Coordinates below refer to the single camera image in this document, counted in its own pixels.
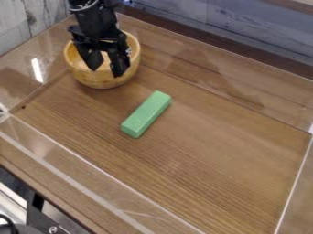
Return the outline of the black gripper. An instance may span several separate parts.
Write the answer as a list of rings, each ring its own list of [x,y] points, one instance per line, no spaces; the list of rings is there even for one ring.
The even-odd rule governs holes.
[[[89,69],[97,71],[105,62],[105,51],[114,77],[121,77],[132,66],[128,36],[118,27],[120,4],[121,0],[69,0],[70,13],[78,21],[69,32],[81,58]]]

